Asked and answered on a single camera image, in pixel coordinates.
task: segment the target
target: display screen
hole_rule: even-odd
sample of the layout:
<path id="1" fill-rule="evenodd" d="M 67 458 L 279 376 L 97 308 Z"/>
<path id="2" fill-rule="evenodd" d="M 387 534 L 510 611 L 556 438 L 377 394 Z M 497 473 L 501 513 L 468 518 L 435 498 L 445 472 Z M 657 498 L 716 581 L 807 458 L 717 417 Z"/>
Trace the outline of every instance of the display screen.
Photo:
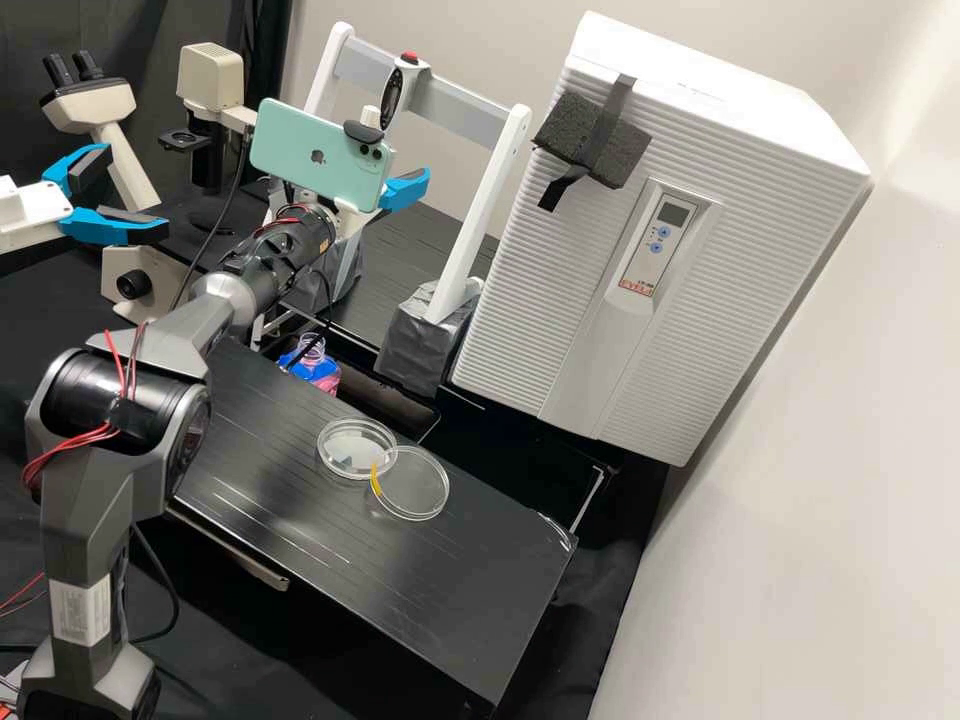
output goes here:
<path id="1" fill-rule="evenodd" d="M 660 214 L 657 215 L 657 220 L 669 223 L 670 225 L 676 225 L 677 227 L 682 227 L 683 223 L 687 221 L 687 215 L 689 214 L 690 211 L 686 208 L 682 208 L 679 205 L 664 203 L 663 207 L 660 208 Z"/>

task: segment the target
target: black backdrop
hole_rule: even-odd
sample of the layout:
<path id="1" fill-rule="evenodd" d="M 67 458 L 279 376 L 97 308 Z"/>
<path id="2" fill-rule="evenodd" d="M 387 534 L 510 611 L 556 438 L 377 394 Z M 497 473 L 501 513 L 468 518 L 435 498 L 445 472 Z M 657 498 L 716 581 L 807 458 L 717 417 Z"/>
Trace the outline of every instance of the black backdrop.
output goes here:
<path id="1" fill-rule="evenodd" d="M 133 87 L 137 109 L 121 125 L 160 197 L 169 197 L 188 177 L 186 156 L 164 152 L 156 139 L 186 122 L 175 95 L 180 47 L 209 40 L 244 55 L 247 105 L 255 108 L 279 91 L 289 15 L 289 0 L 3 0 L 0 175 L 36 182 L 51 162 L 90 142 L 58 132 L 39 105 L 52 87 L 43 56 L 59 52 L 72 67 L 70 55 L 85 49 Z"/>

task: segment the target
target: white wall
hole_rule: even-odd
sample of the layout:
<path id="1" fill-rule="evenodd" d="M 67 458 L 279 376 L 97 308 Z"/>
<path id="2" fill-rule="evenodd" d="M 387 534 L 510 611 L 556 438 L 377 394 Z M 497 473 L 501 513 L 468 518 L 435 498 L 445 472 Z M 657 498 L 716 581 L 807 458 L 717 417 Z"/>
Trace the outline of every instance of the white wall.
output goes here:
<path id="1" fill-rule="evenodd" d="M 529 105 L 535 129 L 588 9 L 803 88 L 851 134 L 872 166 L 885 161 L 903 131 L 889 138 L 871 132 L 874 108 L 887 100 L 882 81 L 909 58 L 912 38 L 929 12 L 919 2 L 893 0 L 296 0 L 282 96 L 302 105 L 330 27 L 346 20 L 383 48 L 419 52 L 438 74 L 475 92 L 506 105 Z M 335 118 L 358 117 L 363 103 L 372 100 L 355 90 L 342 92 Z M 912 107 L 908 102 L 907 109 Z M 866 126 L 861 118 L 867 118 Z M 427 202 L 462 218 L 487 151 L 416 117 L 396 122 L 397 167 L 429 165 Z M 503 229 L 526 161 L 526 153 L 518 158 L 502 190 L 490 227 L 495 235 Z"/>
<path id="2" fill-rule="evenodd" d="M 591 720 L 960 717 L 960 10 L 933 7 L 889 77 L 916 84 L 854 118 L 901 150 L 648 546 Z"/>

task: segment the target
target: black knob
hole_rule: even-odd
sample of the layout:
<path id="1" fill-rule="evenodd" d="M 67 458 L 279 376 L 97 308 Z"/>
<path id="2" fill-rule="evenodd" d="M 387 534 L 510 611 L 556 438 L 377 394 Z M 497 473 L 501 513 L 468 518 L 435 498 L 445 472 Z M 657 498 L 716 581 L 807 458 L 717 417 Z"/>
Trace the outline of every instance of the black knob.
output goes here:
<path id="1" fill-rule="evenodd" d="M 130 270 L 117 278 L 117 290 L 127 300 L 136 300 L 153 290 L 153 283 L 143 270 Z"/>
<path id="2" fill-rule="evenodd" d="M 73 64 L 80 71 L 81 80 L 99 80 L 103 77 L 103 70 L 93 59 L 89 50 L 81 50 L 73 54 Z"/>
<path id="3" fill-rule="evenodd" d="M 43 67 L 46 68 L 47 75 L 50 76 L 55 88 L 73 85 L 73 77 L 70 75 L 70 70 L 67 69 L 67 64 L 60 57 L 60 53 L 47 55 L 43 59 Z"/>

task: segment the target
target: petri dish lid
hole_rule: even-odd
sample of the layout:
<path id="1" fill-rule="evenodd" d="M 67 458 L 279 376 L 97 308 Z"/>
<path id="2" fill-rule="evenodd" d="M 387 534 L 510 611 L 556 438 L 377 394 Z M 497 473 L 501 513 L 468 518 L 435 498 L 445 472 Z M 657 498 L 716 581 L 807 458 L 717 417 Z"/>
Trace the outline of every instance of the petri dish lid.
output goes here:
<path id="1" fill-rule="evenodd" d="M 387 510 L 404 520 L 436 517 L 450 497 L 450 479 L 436 458 L 416 445 L 389 452 L 391 467 L 370 478 L 373 494 Z"/>
<path id="2" fill-rule="evenodd" d="M 317 437 L 317 452 L 323 464 L 350 480 L 368 480 L 374 463 L 378 474 L 390 470 L 397 459 L 396 448 L 393 433 L 367 418 L 334 420 Z"/>

